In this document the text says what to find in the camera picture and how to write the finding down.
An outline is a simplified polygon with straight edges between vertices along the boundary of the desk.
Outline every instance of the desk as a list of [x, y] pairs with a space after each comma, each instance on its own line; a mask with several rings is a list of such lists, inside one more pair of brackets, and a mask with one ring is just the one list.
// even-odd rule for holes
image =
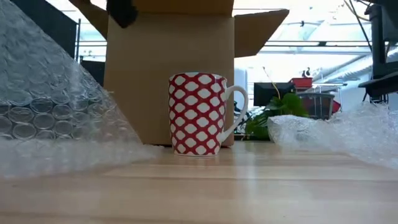
[[398, 171], [344, 154], [237, 142], [85, 174], [0, 183], [0, 223], [396, 224]]

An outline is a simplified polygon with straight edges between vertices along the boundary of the white wall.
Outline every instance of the white wall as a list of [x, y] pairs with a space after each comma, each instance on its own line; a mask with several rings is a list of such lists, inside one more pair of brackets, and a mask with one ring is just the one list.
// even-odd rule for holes
[[389, 95], [389, 106], [392, 111], [398, 110], [398, 93], [391, 93]]
[[[248, 90], [248, 72], [244, 68], [235, 68], [235, 77], [234, 77], [234, 85], [240, 86], [244, 88], [246, 91]], [[244, 105], [244, 97], [242, 93], [235, 91], [234, 92], [234, 101], [238, 104], [236, 105], [239, 109], [243, 108]]]
[[368, 80], [368, 75], [364, 75], [358, 81], [346, 82], [348, 85], [341, 88], [341, 102], [339, 93], [335, 93], [335, 100], [341, 104], [343, 111], [352, 110], [362, 103], [365, 89], [358, 88], [358, 85]]

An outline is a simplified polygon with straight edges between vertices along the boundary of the cardboard box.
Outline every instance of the cardboard box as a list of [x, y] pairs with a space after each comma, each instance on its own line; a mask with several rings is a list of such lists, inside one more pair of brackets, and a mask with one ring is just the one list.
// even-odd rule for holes
[[[105, 88], [145, 144], [171, 145], [168, 80], [210, 72], [234, 83], [234, 58], [256, 55], [288, 10], [231, 17], [233, 0], [134, 0], [126, 29], [109, 19]], [[233, 123], [233, 97], [226, 127]], [[224, 146], [233, 145], [230, 136]]]

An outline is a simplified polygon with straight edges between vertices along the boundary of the red and white mug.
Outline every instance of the red and white mug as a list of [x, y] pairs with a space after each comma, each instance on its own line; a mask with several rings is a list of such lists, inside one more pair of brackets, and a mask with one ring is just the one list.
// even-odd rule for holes
[[[216, 74], [188, 72], [169, 78], [170, 132], [174, 153], [215, 156], [248, 110], [248, 93], [240, 86], [226, 87]], [[234, 91], [244, 96], [239, 118], [224, 131], [226, 101]]]

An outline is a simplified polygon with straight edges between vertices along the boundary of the black cable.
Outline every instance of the black cable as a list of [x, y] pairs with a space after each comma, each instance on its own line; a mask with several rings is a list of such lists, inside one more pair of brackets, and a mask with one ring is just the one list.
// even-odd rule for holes
[[363, 35], [365, 36], [365, 39], [366, 39], [366, 41], [368, 42], [368, 46], [369, 46], [369, 48], [371, 49], [371, 52], [372, 52], [372, 45], [371, 45], [371, 42], [369, 41], [368, 35], [366, 34], [365, 29], [363, 28], [362, 22], [361, 22], [361, 20], [359, 19], [358, 14], [356, 13], [356, 10], [355, 10], [354, 4], [353, 4], [353, 0], [349, 0], [349, 3], [351, 4], [351, 7], [353, 8], [353, 11], [354, 11], [354, 15], [355, 15], [355, 17], [356, 17], [356, 20], [358, 21], [359, 26], [361, 26], [362, 33], [363, 33]]
[[365, 6], [370, 6], [372, 3], [371, 2], [369, 2], [369, 3], [366, 3], [366, 2], [363, 2], [363, 1], [361, 1], [361, 0], [356, 0], [357, 2], [360, 2], [360, 3], [362, 3], [362, 4], [364, 4]]

